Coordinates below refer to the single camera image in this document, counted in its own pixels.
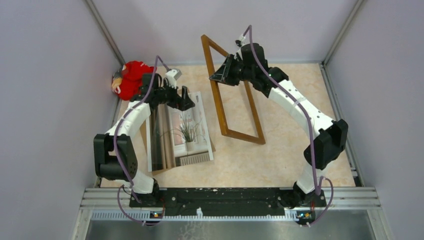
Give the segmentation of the wooden picture frame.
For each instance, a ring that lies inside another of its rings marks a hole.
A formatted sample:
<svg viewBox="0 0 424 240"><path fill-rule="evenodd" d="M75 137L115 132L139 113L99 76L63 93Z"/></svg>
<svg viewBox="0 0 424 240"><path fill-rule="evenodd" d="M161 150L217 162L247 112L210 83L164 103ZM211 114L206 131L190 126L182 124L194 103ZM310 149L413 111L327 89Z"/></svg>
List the wooden picture frame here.
<svg viewBox="0 0 424 240"><path fill-rule="evenodd" d="M200 39L201 39L201 44L203 48L207 72L211 76L215 72L211 49L215 50L216 52L218 52L224 57L228 55L228 52L225 51L221 46L219 46L217 43L215 43L205 34L203 34L200 37ZM246 133L229 129L227 119L226 119L225 109L223 105L223 100L222 100L220 89L219 89L219 84L218 82L211 80L210 85L211 85L211 91L213 95L213 100L215 104L215 109L216 109L216 114L217 114L221 134L225 137L238 139L238 140L242 140L242 141L246 141L246 142L250 142L250 143L254 143L258 145L264 145L266 143L266 140L265 140L264 132L262 129L261 121L259 118L259 114L257 112L253 93L249 84L245 81L244 88L247 94L249 109L252 114L257 136L248 135Z"/></svg>

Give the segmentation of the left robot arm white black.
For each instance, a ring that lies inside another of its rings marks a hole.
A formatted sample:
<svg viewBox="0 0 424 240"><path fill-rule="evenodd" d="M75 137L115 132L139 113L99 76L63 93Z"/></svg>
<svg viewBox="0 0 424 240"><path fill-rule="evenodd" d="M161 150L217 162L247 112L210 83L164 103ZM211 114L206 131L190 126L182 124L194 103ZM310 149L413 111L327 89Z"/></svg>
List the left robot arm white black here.
<svg viewBox="0 0 424 240"><path fill-rule="evenodd" d="M158 73L143 74L142 86L130 98L124 114L106 133L93 139L96 175L130 189L132 207L154 207L160 202L158 182L138 169L132 138L159 105L180 111L195 106L187 87L177 86L181 75L178 69L168 70L164 77Z"/></svg>

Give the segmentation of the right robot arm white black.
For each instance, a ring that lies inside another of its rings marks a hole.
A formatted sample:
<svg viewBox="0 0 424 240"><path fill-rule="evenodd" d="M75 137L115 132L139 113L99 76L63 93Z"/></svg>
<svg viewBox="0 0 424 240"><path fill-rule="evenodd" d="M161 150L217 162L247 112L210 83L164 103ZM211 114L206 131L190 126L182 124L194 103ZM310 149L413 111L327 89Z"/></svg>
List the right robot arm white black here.
<svg viewBox="0 0 424 240"><path fill-rule="evenodd" d="M303 151L307 161L303 172L280 202L292 209L307 206L319 196L326 168L346 148L348 123L334 120L315 107L284 71L268 65L264 48L258 43L240 44L236 54L229 54L209 79L228 86L248 81L289 113L307 134L309 146Z"/></svg>

